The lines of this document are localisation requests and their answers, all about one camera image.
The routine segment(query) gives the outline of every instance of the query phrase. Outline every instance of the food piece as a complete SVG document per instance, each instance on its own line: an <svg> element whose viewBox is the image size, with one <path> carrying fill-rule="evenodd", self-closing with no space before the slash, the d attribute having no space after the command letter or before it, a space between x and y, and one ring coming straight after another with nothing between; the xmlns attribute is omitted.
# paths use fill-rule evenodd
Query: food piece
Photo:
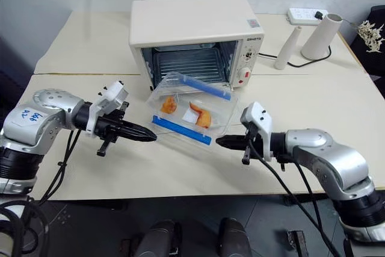
<svg viewBox="0 0 385 257"><path fill-rule="evenodd" d="M197 122L195 123L197 126L201 126L202 128L208 129L211 125L211 115L209 111L205 111L196 105L190 103L190 108L193 111L196 111L199 113L199 117L197 119Z"/></svg>
<svg viewBox="0 0 385 257"><path fill-rule="evenodd" d="M172 114L176 110L176 102L173 96L168 96L163 103L161 111L166 114Z"/></svg>

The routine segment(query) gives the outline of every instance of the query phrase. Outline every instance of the oven control knob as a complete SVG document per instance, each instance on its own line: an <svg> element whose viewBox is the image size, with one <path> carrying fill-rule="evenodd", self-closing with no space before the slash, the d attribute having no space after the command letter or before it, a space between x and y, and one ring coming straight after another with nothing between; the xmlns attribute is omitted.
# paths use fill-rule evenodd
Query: oven control knob
<svg viewBox="0 0 385 257"><path fill-rule="evenodd" d="M251 70L248 67L244 67L240 69L238 72L238 83L246 83L248 79L251 77Z"/></svg>

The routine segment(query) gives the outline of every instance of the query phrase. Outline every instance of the white cylindrical vase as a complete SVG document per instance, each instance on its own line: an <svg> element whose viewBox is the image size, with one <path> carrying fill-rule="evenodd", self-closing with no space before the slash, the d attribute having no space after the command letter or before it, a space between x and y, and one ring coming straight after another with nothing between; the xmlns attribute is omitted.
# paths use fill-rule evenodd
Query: white cylindrical vase
<svg viewBox="0 0 385 257"><path fill-rule="evenodd" d="M300 36L301 30L302 27L296 26L285 44L282 46L276 63L274 64L276 69L284 69L286 67L291 55L293 54L293 50L295 48L295 44L297 43L298 36Z"/></svg>
<svg viewBox="0 0 385 257"><path fill-rule="evenodd" d="M301 53L310 60L326 57L328 46L338 32L342 18L336 14L327 14L303 46Z"/></svg>

